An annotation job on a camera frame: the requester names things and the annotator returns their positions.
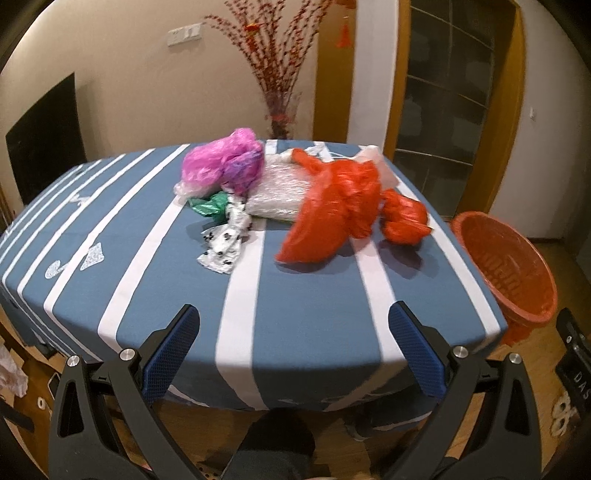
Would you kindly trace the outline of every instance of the orange plastic basket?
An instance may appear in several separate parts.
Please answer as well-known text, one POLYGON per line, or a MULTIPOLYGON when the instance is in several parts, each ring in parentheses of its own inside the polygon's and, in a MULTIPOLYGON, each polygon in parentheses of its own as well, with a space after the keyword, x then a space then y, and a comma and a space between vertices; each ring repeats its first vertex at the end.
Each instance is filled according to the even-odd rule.
POLYGON ((482 273, 508 324, 502 343, 513 345, 556 313, 558 294, 548 265, 509 225, 482 212, 464 212, 452 231, 482 273))

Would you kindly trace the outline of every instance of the light switch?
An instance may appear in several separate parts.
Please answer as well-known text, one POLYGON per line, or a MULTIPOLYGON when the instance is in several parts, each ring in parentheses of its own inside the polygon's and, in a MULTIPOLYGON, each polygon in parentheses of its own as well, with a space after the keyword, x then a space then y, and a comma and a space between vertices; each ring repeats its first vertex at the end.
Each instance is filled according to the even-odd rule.
POLYGON ((198 40, 201 38, 201 25, 201 23, 195 23, 169 31, 166 43, 169 47, 172 47, 186 41, 198 40))

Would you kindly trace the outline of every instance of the metal screw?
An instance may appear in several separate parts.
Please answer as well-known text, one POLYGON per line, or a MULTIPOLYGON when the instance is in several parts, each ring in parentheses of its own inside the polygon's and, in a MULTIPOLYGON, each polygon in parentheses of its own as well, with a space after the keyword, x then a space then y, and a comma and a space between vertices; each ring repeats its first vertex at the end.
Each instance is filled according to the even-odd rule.
POLYGON ((79 363, 80 357, 78 355, 72 355, 67 361, 68 367, 75 367, 79 363))
POLYGON ((462 345, 455 346, 452 351, 458 358, 466 358, 468 356, 468 349, 462 345))
POLYGON ((519 365, 521 363, 521 355, 518 353, 510 353, 509 354, 509 362, 515 365, 519 365))
POLYGON ((119 354, 119 358, 121 358, 124 362, 127 362, 135 357, 135 350, 132 348, 126 348, 125 350, 121 350, 119 354))

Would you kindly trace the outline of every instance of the glass panel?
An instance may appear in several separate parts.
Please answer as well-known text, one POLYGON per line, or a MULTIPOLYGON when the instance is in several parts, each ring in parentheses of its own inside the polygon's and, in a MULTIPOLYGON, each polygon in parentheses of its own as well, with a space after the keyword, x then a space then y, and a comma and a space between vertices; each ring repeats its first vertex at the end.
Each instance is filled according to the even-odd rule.
POLYGON ((439 121, 439 141, 434 153, 473 163, 486 110, 455 93, 446 92, 445 97, 439 121))
POLYGON ((435 153, 439 118, 446 91, 420 80, 407 79, 397 147, 435 153))
POLYGON ((492 82, 492 51, 457 29, 452 33, 450 87, 487 105, 492 82))
POLYGON ((425 158, 429 167, 423 195, 439 215, 454 216, 472 167, 441 158, 425 158))
POLYGON ((449 0, 412 0, 410 4, 449 22, 449 0))
POLYGON ((449 24, 412 10, 408 74, 444 85, 449 58, 449 24))
POLYGON ((428 157, 414 153, 400 152, 398 150, 394 152, 394 165, 419 190, 423 188, 425 179, 427 178, 428 164, 424 161, 425 158, 428 157))
POLYGON ((394 154, 394 165, 421 190, 439 215, 455 215, 472 171, 470 165, 399 150, 394 154))
POLYGON ((452 24, 492 45, 492 14, 481 1, 452 0, 452 24))

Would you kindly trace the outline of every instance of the black television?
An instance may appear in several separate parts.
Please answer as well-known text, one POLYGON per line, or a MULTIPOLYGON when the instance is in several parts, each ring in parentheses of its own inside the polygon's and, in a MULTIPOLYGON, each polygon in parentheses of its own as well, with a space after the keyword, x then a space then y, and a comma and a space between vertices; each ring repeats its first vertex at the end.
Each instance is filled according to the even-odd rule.
POLYGON ((63 173, 86 161, 73 73, 14 124, 6 134, 6 145, 25 205, 63 173))

